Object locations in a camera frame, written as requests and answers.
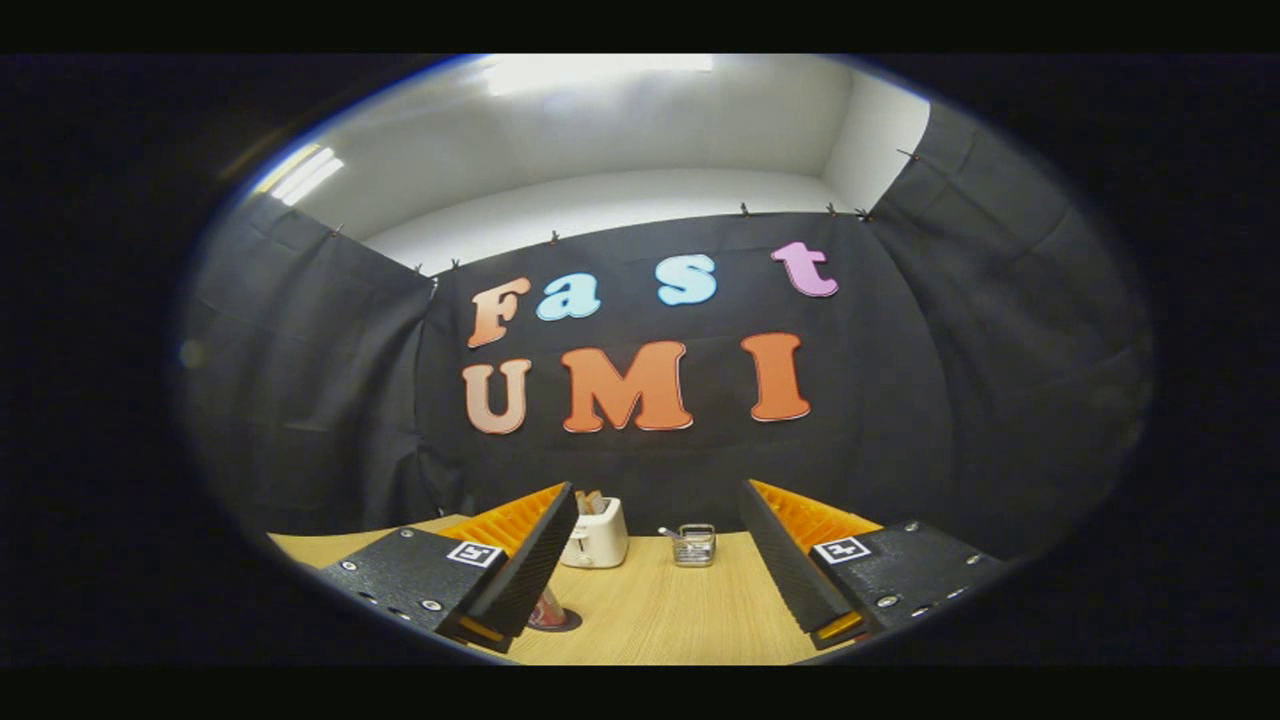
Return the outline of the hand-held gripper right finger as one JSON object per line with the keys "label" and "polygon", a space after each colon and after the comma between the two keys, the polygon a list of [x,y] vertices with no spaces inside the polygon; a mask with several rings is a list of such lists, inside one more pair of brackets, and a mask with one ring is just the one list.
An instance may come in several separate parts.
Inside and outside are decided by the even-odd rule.
{"label": "hand-held gripper right finger", "polygon": [[918,520],[881,525],[748,479],[742,523],[817,650],[931,618],[1000,577],[1004,560]]}

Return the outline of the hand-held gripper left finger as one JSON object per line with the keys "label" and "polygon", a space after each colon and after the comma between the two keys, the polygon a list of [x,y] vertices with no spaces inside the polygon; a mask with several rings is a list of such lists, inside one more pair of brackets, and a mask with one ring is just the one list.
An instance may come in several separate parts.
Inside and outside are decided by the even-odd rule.
{"label": "hand-held gripper left finger", "polygon": [[394,529],[317,574],[401,625],[506,652],[577,520],[575,488],[559,483],[444,529]]}

